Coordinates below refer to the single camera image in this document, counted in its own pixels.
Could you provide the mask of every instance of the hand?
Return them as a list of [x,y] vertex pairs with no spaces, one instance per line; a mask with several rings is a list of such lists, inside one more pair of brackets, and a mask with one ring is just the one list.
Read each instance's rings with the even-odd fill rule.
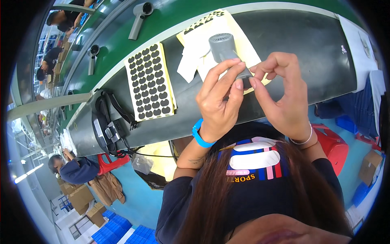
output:
[[[228,72],[218,80],[227,69]],[[244,69],[245,63],[240,59],[228,59],[212,68],[204,79],[196,102],[204,120],[199,135],[205,142],[217,141],[237,122],[238,110],[244,98],[244,85],[241,79],[234,79]]]
[[[281,133],[298,143],[310,137],[311,127],[307,115],[307,85],[301,78],[298,58],[292,53],[273,52],[267,60],[250,68],[255,73],[249,81],[268,121]],[[283,77],[284,95],[274,102],[261,83],[265,73],[272,80]]]

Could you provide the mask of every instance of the red plastic stool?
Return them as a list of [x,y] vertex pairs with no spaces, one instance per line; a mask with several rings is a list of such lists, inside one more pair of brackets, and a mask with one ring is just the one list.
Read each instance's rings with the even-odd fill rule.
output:
[[[103,161],[103,157],[102,157],[103,155],[106,156],[107,160],[110,162],[109,164]],[[99,172],[97,174],[103,175],[107,172],[110,172],[113,169],[117,169],[117,168],[125,165],[126,163],[128,163],[130,161],[130,157],[128,154],[126,154],[126,156],[124,156],[123,158],[117,159],[114,162],[112,162],[107,153],[102,153],[102,154],[97,155],[97,160],[99,162],[99,167],[100,167]]]
[[332,163],[336,176],[338,176],[348,155],[348,144],[324,124],[312,124],[312,127],[317,134],[318,141],[325,155]]

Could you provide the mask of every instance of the black shirt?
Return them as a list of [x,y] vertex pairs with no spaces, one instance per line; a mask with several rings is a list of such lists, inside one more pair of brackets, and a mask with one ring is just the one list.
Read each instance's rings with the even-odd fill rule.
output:
[[[240,224],[268,214],[283,214],[297,218],[296,211],[292,204],[295,199],[293,196],[291,181],[289,180],[287,161],[279,155],[276,147],[273,145],[270,145],[270,147],[265,146],[264,149],[252,150],[254,152],[239,149],[239,147],[248,147],[248,145],[254,145],[256,143],[259,145],[259,143],[261,144],[261,141],[268,140],[263,137],[256,137],[253,135],[249,136],[249,139],[242,139],[242,135],[244,135],[244,137],[248,137],[245,136],[245,134],[248,134],[248,130],[246,130],[246,128],[249,130],[252,128],[252,134],[255,131],[254,134],[258,135],[256,134],[256,132],[259,132],[258,130],[253,131],[253,129],[259,127],[256,124],[259,123],[246,123],[244,127],[239,126],[239,129],[236,128],[233,136],[232,133],[229,135],[230,138],[241,138],[237,141],[236,147],[233,149],[233,151],[237,150],[236,154],[232,153],[231,158],[236,155],[251,157],[251,155],[256,154],[256,159],[258,159],[264,154],[265,158],[268,157],[268,159],[266,159],[268,162],[269,159],[271,159],[271,161],[276,159],[275,163],[277,164],[272,163],[272,166],[270,167],[257,165],[253,166],[253,168],[249,170],[240,170],[243,172],[238,172],[237,175],[228,176],[229,180],[233,182],[233,186],[230,189],[229,196],[227,198],[226,224],[224,227],[224,232],[226,234]],[[277,132],[273,131],[274,129],[272,127],[268,126],[268,128],[266,128],[263,124],[261,124],[260,127],[262,127],[262,134],[268,134],[270,138],[277,139],[275,138],[275,135],[277,136]],[[237,171],[235,169],[239,168],[239,164],[243,164],[243,167],[245,168],[248,166],[248,160],[250,160],[250,158],[244,157],[241,161],[235,159],[233,161],[235,163],[234,165],[229,163],[227,173],[235,173],[235,171]],[[312,162],[312,164],[325,178],[340,201],[343,203],[341,186],[329,160],[317,159]],[[165,186],[163,203],[156,228],[156,239],[159,243],[168,244],[173,242],[174,237],[178,233],[184,221],[191,201],[191,196],[195,191],[196,182],[199,179],[201,171],[202,169],[194,178],[188,176],[179,177]]]
[[61,47],[52,48],[52,49],[50,49],[50,51],[48,51],[46,56],[43,58],[43,60],[46,61],[46,63],[49,66],[49,68],[47,70],[47,74],[48,75],[53,75],[53,69],[54,69],[56,60],[57,60],[58,55],[60,54],[60,52],[62,52],[62,48]]
[[[69,4],[84,6],[84,0],[73,0]],[[61,22],[57,29],[62,32],[67,32],[74,25],[74,21],[80,12],[64,10],[67,20]]]

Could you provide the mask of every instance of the hair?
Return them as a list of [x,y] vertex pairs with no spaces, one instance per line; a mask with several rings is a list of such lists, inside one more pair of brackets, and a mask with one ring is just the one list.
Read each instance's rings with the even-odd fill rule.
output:
[[52,23],[52,21],[53,21],[53,19],[54,19],[54,17],[56,16],[58,14],[58,11],[55,11],[55,12],[52,12],[51,14],[49,14],[49,17],[48,17],[48,19],[46,20],[46,24],[48,25],[48,26],[50,26]]
[[56,167],[54,167],[54,161],[58,159],[58,160],[62,160],[62,157],[59,155],[59,154],[55,154],[53,156],[50,157],[49,159],[49,163],[48,163],[48,166],[49,166],[49,169],[50,171],[55,174],[55,173],[58,173],[58,170]]
[[44,71],[39,67],[39,69],[37,70],[37,80],[39,80],[39,81],[44,80],[45,76],[46,75],[45,75]]
[[[286,141],[276,145],[281,157],[289,165],[293,204],[297,220],[307,225],[332,233],[352,236],[351,227],[336,194],[321,177],[311,162],[293,145]],[[186,218],[175,238],[178,244],[222,244],[225,243],[224,222],[226,196],[231,183],[226,179],[230,150],[206,155],[204,166],[195,187]]]

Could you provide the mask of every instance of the fan grille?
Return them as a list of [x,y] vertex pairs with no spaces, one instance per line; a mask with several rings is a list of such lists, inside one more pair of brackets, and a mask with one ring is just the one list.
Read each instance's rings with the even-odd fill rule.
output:
[[217,42],[217,41],[230,39],[231,37],[232,37],[232,34],[230,34],[230,33],[220,33],[220,34],[216,34],[216,35],[213,35],[212,37],[210,37],[209,41]]

